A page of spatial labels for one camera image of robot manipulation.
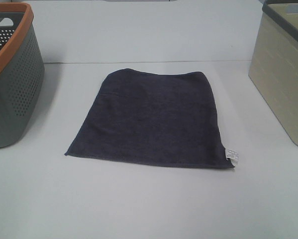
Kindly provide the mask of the dark blue towel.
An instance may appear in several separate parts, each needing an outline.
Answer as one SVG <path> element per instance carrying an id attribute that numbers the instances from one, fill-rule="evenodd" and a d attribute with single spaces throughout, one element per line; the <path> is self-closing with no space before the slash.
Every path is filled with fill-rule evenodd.
<path id="1" fill-rule="evenodd" d="M 232 169 L 202 72 L 107 75 L 69 156 L 160 167 Z"/>

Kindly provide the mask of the beige basket grey rim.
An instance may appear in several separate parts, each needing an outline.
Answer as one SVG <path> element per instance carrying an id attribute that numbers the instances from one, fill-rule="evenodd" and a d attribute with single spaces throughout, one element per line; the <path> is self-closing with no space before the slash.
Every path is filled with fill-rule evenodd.
<path id="1" fill-rule="evenodd" d="M 298 0 L 266 0 L 248 73 L 298 146 Z"/>

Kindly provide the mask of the grey perforated basket orange rim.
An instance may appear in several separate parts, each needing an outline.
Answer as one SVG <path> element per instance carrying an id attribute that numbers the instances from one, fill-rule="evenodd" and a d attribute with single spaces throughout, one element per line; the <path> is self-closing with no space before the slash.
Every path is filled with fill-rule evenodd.
<path id="1" fill-rule="evenodd" d="M 36 106 L 45 67 L 33 27 L 34 14 L 24 2 L 0 2 L 0 148 L 24 134 Z"/>

